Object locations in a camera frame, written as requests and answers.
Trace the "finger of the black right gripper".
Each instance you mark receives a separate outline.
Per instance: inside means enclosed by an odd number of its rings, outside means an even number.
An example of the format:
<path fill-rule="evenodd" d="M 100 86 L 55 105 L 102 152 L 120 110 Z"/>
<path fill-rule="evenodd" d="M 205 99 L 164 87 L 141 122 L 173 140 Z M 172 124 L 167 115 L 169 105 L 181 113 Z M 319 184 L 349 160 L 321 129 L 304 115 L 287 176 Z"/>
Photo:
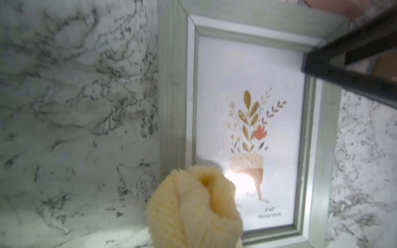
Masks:
<path fill-rule="evenodd" d="M 302 72 L 347 91 L 397 107 L 397 82 L 359 73 L 346 66 L 397 51 L 397 8 L 388 9 L 363 26 L 304 55 Z"/>

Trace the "grey-green picture frame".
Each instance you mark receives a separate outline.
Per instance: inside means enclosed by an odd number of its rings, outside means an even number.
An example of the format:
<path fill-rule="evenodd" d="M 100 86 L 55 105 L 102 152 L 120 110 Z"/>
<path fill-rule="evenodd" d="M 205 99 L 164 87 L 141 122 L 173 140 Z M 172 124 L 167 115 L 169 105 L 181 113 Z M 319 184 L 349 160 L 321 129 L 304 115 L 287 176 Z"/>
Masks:
<path fill-rule="evenodd" d="M 206 165 L 236 187 L 245 248 L 323 248 L 341 89 L 301 70 L 348 31 L 278 1 L 159 1 L 160 178 Z"/>

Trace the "yellow cleaning cloth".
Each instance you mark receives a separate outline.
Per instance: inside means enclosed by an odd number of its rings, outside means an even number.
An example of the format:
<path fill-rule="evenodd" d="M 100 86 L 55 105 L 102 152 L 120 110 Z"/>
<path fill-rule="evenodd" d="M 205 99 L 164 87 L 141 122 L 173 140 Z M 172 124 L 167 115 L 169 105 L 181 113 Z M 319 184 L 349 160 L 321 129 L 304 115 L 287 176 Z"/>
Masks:
<path fill-rule="evenodd" d="M 235 191 L 235 185 L 215 166 L 173 170 L 146 209 L 153 246 L 241 248 L 243 221 Z"/>

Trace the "pink picture frame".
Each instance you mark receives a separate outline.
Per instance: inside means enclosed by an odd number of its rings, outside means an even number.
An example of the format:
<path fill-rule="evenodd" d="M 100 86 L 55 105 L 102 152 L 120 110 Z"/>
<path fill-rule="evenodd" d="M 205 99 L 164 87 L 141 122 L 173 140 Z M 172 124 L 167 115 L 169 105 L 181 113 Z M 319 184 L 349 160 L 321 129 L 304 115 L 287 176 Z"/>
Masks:
<path fill-rule="evenodd" d="M 363 16 L 370 5 L 370 0 L 306 0 L 305 2 L 314 9 L 340 14 L 351 21 Z"/>

